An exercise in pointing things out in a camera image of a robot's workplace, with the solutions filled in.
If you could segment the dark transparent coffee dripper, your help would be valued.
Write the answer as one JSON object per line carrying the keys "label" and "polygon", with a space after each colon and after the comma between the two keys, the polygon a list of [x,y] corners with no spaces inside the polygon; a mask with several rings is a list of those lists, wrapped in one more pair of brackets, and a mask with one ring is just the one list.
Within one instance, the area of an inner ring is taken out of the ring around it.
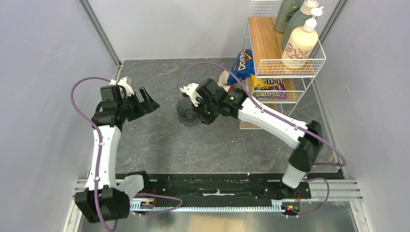
{"label": "dark transparent coffee dripper", "polygon": [[199,118],[193,111],[194,105],[189,98],[183,98],[178,101],[176,111],[178,121],[185,127],[193,127],[199,124]]}

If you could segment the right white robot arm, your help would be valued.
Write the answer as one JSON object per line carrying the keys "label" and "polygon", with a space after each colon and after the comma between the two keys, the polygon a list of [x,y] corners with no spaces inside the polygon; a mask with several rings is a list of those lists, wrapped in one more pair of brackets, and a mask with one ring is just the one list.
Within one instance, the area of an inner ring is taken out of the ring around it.
{"label": "right white robot arm", "polygon": [[227,92],[209,78],[201,84],[189,84],[181,91],[191,100],[201,123],[209,125],[218,116],[230,116],[258,126],[291,147],[293,152],[279,191],[286,198],[298,192],[300,182],[311,171],[323,145],[320,141],[322,130],[317,121],[306,123],[292,119],[265,106],[243,89],[235,87]]}

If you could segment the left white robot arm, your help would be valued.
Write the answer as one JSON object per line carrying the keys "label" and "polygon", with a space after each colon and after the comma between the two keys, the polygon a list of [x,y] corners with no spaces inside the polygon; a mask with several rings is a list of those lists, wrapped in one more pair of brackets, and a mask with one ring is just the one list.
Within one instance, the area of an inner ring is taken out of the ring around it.
{"label": "left white robot arm", "polygon": [[74,201],[90,223],[127,218],[134,196],[147,197],[152,190],[145,171],[128,174],[116,182],[117,147],[123,124],[159,109],[144,87],[135,92],[127,84],[108,85],[100,89],[101,101],[91,118],[94,151],[90,174],[84,191],[77,192]]}

